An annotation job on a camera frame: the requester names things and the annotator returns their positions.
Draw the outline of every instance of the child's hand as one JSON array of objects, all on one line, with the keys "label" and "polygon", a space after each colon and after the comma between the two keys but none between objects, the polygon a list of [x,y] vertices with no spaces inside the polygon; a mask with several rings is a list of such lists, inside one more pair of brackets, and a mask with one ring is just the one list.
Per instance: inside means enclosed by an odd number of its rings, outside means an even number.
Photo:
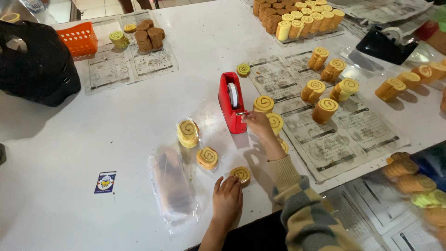
[{"label": "child's hand", "polygon": [[248,115],[242,117],[242,123],[246,123],[252,133],[257,135],[261,140],[275,138],[269,119],[264,113],[249,112]]},{"label": "child's hand", "polygon": [[243,193],[237,176],[228,177],[220,186],[222,180],[223,177],[220,177],[214,186],[212,222],[229,231],[242,209]]}]

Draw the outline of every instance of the red tape dispenser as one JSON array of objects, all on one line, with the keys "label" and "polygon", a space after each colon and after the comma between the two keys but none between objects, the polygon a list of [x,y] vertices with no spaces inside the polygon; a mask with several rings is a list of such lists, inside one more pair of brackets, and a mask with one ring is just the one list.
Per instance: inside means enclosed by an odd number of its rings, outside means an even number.
[{"label": "red tape dispenser", "polygon": [[232,134],[246,132],[246,124],[242,123],[242,115],[247,114],[243,105],[239,77],[235,72],[225,72],[220,79],[219,103],[224,119]]}]

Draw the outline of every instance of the sleeve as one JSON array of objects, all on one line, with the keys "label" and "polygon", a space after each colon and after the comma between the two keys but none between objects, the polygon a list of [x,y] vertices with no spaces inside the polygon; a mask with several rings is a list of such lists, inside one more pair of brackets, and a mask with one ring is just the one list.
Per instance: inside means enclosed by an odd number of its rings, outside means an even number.
[{"label": "sleeve", "polygon": [[296,171],[290,156],[269,162],[274,173],[274,200],[282,206],[289,251],[360,251],[341,222],[322,205],[307,176]]}]

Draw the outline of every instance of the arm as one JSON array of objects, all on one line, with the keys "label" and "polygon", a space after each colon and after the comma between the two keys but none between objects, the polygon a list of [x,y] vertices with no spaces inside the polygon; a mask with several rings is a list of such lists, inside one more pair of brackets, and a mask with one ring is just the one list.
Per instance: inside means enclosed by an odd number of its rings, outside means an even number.
[{"label": "arm", "polygon": [[243,194],[239,178],[229,177],[220,186],[222,180],[223,177],[220,177],[215,183],[212,196],[214,215],[198,251],[222,250],[226,235],[242,209]]},{"label": "arm", "polygon": [[268,156],[276,186],[274,200],[283,208],[281,221],[288,231],[285,240],[288,250],[361,250],[342,224],[323,207],[308,177],[298,174],[274,135],[268,118],[263,113],[250,112],[242,122],[260,138]]}]

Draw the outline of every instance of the white table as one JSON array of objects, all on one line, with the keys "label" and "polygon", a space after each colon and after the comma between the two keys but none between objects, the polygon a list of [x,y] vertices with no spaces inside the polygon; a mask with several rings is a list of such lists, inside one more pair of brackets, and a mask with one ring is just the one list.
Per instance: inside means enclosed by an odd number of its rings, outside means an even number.
[{"label": "white table", "polygon": [[[220,76],[250,59],[317,46],[334,53],[354,47],[359,39],[344,35],[282,49],[239,0],[154,12],[178,59],[178,71],[93,96],[82,90],[57,108],[0,94],[0,142],[8,157],[0,166],[0,250],[187,249],[201,242],[210,222],[215,180],[245,163],[256,182],[244,189],[238,226],[278,210],[266,156],[252,147],[256,137],[232,137],[227,129],[217,102]],[[369,107],[410,137],[411,146],[400,151],[414,153],[445,140],[441,92],[431,87],[426,87],[428,96],[411,92],[417,103],[400,100],[404,108],[395,110],[373,92],[402,70],[374,61],[387,69],[385,76],[362,77],[360,92]],[[249,79],[240,82],[250,109],[259,93]],[[222,158],[212,177],[197,167],[192,170],[202,216],[197,227],[170,240],[149,185],[147,157],[176,144],[175,124],[187,116],[197,121],[204,137],[215,137],[212,147]],[[237,148],[247,139],[249,146]],[[297,170],[308,175],[294,149],[290,155]],[[312,182],[312,187],[326,191],[384,166],[386,157],[322,185]],[[106,171],[117,171],[115,198],[93,194],[98,174]]]}]

